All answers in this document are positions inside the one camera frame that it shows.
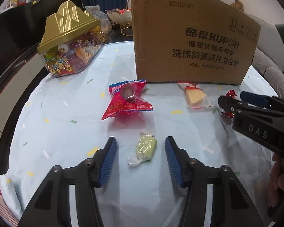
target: gold mountain-shaped lid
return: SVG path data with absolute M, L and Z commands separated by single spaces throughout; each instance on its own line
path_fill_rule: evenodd
M 59 6 L 56 13 L 46 19 L 45 32 L 37 51 L 39 54 L 80 36 L 82 33 L 100 25 L 100 19 L 82 11 L 72 1 Z

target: red candy package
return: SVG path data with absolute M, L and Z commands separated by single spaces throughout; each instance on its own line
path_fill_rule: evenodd
M 145 80 L 125 81 L 110 85 L 111 103 L 101 120 L 137 111 L 152 111 L 153 106 L 140 97 L 145 85 Z

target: blue ribbed pad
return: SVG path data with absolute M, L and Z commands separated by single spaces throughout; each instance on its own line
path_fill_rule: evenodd
M 111 168 L 112 168 L 113 163 L 114 163 L 116 152 L 117 152 L 117 141 L 114 138 L 113 142 L 111 143 L 111 147 L 109 148 L 108 153 L 105 156 L 105 159 L 103 161 L 103 164 L 102 164 L 102 167 L 101 167 L 101 170 L 100 170 L 99 183 L 100 183 L 101 187 L 108 180 L 108 176 L 111 172 Z
M 168 138 L 166 138 L 165 140 L 165 152 L 166 152 L 167 161 L 170 165 L 173 174 L 173 178 L 179 184 L 179 186 L 182 187 L 183 185 L 182 169 Z

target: human hand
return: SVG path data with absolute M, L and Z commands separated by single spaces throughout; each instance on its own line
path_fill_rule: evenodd
M 279 202 L 279 192 L 278 189 L 284 191 L 284 173 L 281 172 L 281 157 L 276 153 L 273 154 L 272 160 L 275 161 L 271 172 L 270 181 L 268 185 L 268 197 L 267 204 L 269 207 L 276 206 Z

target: table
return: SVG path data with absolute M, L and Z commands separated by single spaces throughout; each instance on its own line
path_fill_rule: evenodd
M 217 107 L 206 111 L 187 108 L 177 83 L 150 83 L 142 97 L 153 105 L 153 112 L 101 121 L 110 102 L 108 86 L 127 79 L 136 79 L 133 42 L 105 45 L 79 74 L 47 76 L 41 81 L 17 122 L 6 174 L 22 210 L 52 166 L 76 166 L 114 136 L 118 150 L 108 184 L 96 189 L 104 225 L 177 226 L 186 189 L 180 189 L 170 176 L 164 141 L 171 135 L 180 148 L 205 165 L 228 164 L 268 223 L 265 196 L 272 153 L 235 132 L 231 120 L 225 123 L 221 118 L 217 105 L 218 97 L 231 89 L 238 96 L 241 91 L 276 95 L 260 74 L 251 66 L 239 86 L 201 84 Z M 128 168 L 125 159 L 134 154 L 145 130 L 158 141 L 154 157 Z M 205 226 L 210 225 L 211 202 L 209 193 Z M 70 211 L 72 225 L 77 226 L 74 187 L 70 187 Z

